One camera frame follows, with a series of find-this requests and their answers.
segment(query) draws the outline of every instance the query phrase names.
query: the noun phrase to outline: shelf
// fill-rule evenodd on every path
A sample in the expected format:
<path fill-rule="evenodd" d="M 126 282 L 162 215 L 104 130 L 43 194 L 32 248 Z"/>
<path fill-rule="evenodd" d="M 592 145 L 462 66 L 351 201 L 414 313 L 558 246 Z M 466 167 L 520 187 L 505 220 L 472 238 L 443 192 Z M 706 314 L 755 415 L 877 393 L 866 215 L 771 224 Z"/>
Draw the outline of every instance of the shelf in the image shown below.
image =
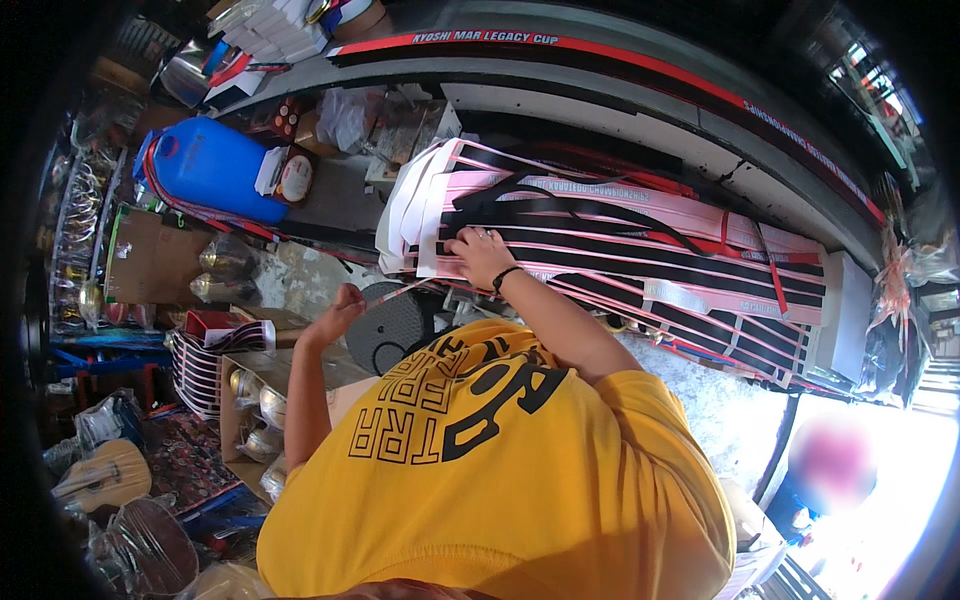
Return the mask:
<path fill-rule="evenodd" d="M 868 189 L 871 174 L 859 172 L 856 159 L 817 119 L 779 89 L 705 48 L 634 21 L 583 9 L 485 0 L 441 6 L 423 16 L 392 13 L 396 31 L 487 28 L 549 32 L 640 53 L 750 99 L 814 144 L 857 186 Z M 794 144 L 792 140 L 784 144 L 778 137 L 787 138 L 786 134 L 773 131 L 761 136 L 704 109 L 692 93 L 664 93 L 582 65 L 574 68 L 521 60 L 522 55 L 507 52 L 505 58 L 493 59 L 442 56 L 445 46 L 456 45 L 418 46 L 418 52 L 435 56 L 371 58 L 371 62 L 342 67 L 320 55 L 295 64 L 286 73 L 268 76 L 251 98 L 209 114 L 223 116 L 267 100 L 332 86 L 440 84 L 458 109 L 535 116 L 678 156 L 708 179 L 722 181 L 785 228 L 822 242 L 829 251 L 848 250 L 868 272 L 879 270 L 882 253 L 875 226 L 836 191 L 838 185 L 842 187 L 839 179 L 832 180 L 833 175 L 825 178 L 822 172 L 815 173 L 813 167 L 802 164 L 797 148 L 791 146 L 790 154 L 783 149 Z"/>

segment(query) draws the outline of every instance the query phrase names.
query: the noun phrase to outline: stack of lanyards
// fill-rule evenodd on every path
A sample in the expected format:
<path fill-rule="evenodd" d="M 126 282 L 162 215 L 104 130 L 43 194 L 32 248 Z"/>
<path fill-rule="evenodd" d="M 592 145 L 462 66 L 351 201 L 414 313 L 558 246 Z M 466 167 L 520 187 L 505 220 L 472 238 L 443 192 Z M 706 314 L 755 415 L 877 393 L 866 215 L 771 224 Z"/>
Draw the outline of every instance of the stack of lanyards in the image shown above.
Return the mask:
<path fill-rule="evenodd" d="M 816 353 L 823 247 L 674 188 L 448 140 L 401 169 L 377 229 L 380 266 L 461 278 L 443 241 L 496 228 L 558 291 L 785 387 Z"/>

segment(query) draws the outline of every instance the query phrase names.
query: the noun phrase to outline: guitar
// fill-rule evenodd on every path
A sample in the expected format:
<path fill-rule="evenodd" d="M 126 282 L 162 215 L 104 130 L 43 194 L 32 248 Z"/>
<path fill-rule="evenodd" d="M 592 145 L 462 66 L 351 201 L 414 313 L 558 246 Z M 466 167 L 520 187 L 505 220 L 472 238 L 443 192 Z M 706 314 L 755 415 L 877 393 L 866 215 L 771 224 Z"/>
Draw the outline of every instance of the guitar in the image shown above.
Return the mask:
<path fill-rule="evenodd" d="M 150 468 L 139 448 L 128 440 L 101 444 L 93 456 L 73 465 L 52 490 L 68 507 L 92 513 L 105 504 L 121 506 L 150 492 Z"/>

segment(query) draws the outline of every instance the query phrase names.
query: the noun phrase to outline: white box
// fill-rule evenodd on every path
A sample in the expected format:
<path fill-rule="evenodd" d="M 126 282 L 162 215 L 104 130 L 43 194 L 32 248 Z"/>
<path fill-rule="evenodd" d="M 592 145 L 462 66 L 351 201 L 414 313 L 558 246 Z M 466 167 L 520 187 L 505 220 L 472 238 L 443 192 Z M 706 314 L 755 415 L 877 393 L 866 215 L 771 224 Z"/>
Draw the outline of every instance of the white box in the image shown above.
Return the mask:
<path fill-rule="evenodd" d="M 257 27 L 256 30 L 262 36 L 267 38 L 269 38 L 273 34 L 276 34 L 282 31 L 286 31 L 286 30 L 295 31 L 296 28 L 294 27 L 294 24 L 286 20 L 284 16 L 285 16 L 284 13 L 281 12 L 276 16 L 276 20 L 274 20 L 269 27 L 260 26 L 260 27 Z"/>
<path fill-rule="evenodd" d="M 253 57 L 260 62 L 276 62 L 283 58 L 283 53 L 274 44 L 268 44 L 266 48 L 254 54 Z"/>
<path fill-rule="evenodd" d="M 256 31 L 257 33 L 261 34 L 262 36 L 266 36 L 266 35 L 267 35 L 267 32 L 269 32 L 271 29 L 273 29 L 273 28 L 276 26 L 277 23 L 282 23 L 282 22 L 283 22 L 283 20 L 284 20 L 283 17 L 284 17 L 285 15 L 286 15 L 285 12 L 283 12 L 283 11 L 277 11 L 275 15 L 267 18 L 267 19 L 264 20 L 262 23 L 257 23 L 256 26 L 253 27 L 253 30 Z"/>
<path fill-rule="evenodd" d="M 238 27 L 238 28 L 230 31 L 230 32 L 227 33 L 227 34 L 224 34 L 224 36 L 221 38 L 221 40 L 224 41 L 224 42 L 226 42 L 226 43 L 228 43 L 228 44 L 231 45 L 231 46 L 235 46 L 236 43 L 234 43 L 234 42 L 235 42 L 236 38 L 240 37 L 242 34 L 244 34 L 244 33 L 247 32 L 247 31 L 249 31 L 249 29 L 247 29 L 246 27 L 240 26 L 240 27 Z"/>
<path fill-rule="evenodd" d="M 310 57 L 315 57 L 320 54 L 320 50 L 317 50 L 316 46 L 310 46 L 305 50 L 300 50 L 293 54 L 286 55 L 287 62 L 293 64 L 294 62 L 300 62 L 301 60 L 309 59 Z"/>
<path fill-rule="evenodd" d="M 247 48 L 250 48 L 250 47 L 253 46 L 255 43 L 257 43 L 258 41 L 260 41 L 261 39 L 263 39 L 263 38 L 260 37 L 260 36 L 258 36 L 257 34 L 255 34 L 254 32 L 252 32 L 252 31 L 250 31 L 250 30 L 248 29 L 246 32 L 244 32 L 243 34 L 241 34 L 240 36 L 238 36 L 238 37 L 233 41 L 233 45 L 234 45 L 234 46 L 240 46 L 240 48 L 242 48 L 244 51 L 246 51 Z"/>
<path fill-rule="evenodd" d="M 273 46 L 274 48 L 276 48 L 276 46 L 274 46 L 274 44 L 270 43 L 269 41 L 267 41 L 267 40 L 264 39 L 264 38 L 260 38 L 260 40 L 259 40 L 258 42 L 256 42 L 256 43 L 255 43 L 254 45 L 252 45 L 252 46 L 247 46 L 246 48 L 243 49 L 243 51 L 244 51 L 245 53 L 247 53 L 247 54 L 252 54 L 252 55 L 256 56 L 256 53 L 257 53 L 257 52 L 260 52 L 261 50 L 263 50 L 263 49 L 266 48 L 267 46 Z"/>
<path fill-rule="evenodd" d="M 814 364 L 859 381 L 867 326 L 873 303 L 874 281 L 844 251 L 824 260 L 824 296 L 820 339 Z"/>
<path fill-rule="evenodd" d="M 285 7 L 288 2 L 290 2 L 290 0 L 274 0 L 273 3 L 261 7 L 247 19 L 247 29 L 252 29 L 265 20 L 276 16 L 282 12 L 283 7 Z"/>
<path fill-rule="evenodd" d="M 283 28 L 278 29 L 274 31 L 272 34 L 268 35 L 267 39 L 269 39 L 270 42 L 273 44 L 280 45 L 280 42 L 294 35 L 299 30 L 300 30 L 300 27 L 298 25 L 287 23 L 287 25 L 284 26 Z"/>

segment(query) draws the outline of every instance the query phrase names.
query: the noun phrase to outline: patterned carpet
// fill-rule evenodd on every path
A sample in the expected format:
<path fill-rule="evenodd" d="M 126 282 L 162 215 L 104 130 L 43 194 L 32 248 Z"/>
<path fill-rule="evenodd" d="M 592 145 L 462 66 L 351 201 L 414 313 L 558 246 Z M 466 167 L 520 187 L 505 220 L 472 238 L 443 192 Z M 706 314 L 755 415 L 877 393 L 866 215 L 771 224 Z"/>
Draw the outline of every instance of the patterned carpet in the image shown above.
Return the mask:
<path fill-rule="evenodd" d="M 241 481 L 220 454 L 220 423 L 177 408 L 143 421 L 144 456 L 154 477 L 150 494 L 175 493 L 175 515 L 231 490 Z"/>

